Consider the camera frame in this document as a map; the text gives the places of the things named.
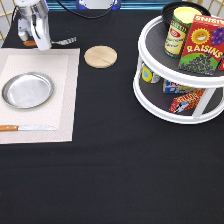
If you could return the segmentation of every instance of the organizer shelf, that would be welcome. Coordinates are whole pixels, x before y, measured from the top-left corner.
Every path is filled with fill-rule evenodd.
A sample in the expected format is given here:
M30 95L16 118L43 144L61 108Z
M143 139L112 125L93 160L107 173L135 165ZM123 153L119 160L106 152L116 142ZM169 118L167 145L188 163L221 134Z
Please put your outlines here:
M167 56L164 45L167 30L162 17L151 20L141 32L138 41L139 58L134 78L134 93L141 105L152 114L174 123L197 124L209 121L224 110L224 72L216 70L214 75L206 76L178 69L180 59ZM165 94L162 81L149 84L141 78L142 63L155 73L175 83L205 88L205 92L196 108L179 114L169 112L172 100L180 94Z

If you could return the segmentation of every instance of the knife handle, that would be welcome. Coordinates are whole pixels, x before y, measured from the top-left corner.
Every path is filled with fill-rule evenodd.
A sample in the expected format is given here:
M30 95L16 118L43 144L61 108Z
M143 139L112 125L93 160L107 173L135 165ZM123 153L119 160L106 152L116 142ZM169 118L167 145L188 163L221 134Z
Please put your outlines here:
M23 44L27 47L37 46L37 44L34 40L24 41Z
M16 125L0 125L0 131L18 131L18 128Z

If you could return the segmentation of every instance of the silver utensil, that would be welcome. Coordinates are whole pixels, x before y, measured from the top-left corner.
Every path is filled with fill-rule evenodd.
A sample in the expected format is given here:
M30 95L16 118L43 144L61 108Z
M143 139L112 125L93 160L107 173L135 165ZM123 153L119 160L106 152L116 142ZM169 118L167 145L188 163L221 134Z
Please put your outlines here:
M71 44L73 42L76 41L76 37L67 39L67 40L61 40L61 41L51 41L52 44L60 44L60 45L67 45L67 44ZM24 41L23 44L27 47L34 47L37 46L35 40L28 40L28 41Z
M48 76L29 72L10 79L2 89L2 97L10 106L31 108L48 100L53 90L53 81Z
M0 125L0 131L56 131L52 126L34 126L34 125Z
M70 39L67 39L67 40L61 40L61 41L58 41L58 42L51 41L51 43L52 44L67 45L67 44L73 43L75 41L76 41L76 37L73 37L73 38L70 38Z

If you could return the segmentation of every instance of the green can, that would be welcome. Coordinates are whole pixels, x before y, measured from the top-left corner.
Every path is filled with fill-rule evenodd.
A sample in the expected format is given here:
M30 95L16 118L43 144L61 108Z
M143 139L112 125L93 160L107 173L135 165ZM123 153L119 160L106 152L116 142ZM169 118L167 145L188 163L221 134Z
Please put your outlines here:
M181 57L195 15L201 15L201 12L191 7L179 7L174 10L165 42L165 53L170 57Z

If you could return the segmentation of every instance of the white paper placemat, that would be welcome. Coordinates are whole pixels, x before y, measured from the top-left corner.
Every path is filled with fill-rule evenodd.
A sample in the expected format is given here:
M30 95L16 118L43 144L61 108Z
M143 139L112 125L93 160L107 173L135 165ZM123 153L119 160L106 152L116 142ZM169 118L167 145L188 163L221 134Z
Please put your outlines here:
M38 49L0 50L1 90L8 79L29 71L44 73L55 84L52 97L36 108L11 108L1 99L0 124L49 125L58 128L57 131L0 132L0 144L72 141L79 52L79 49L51 49L44 52Z

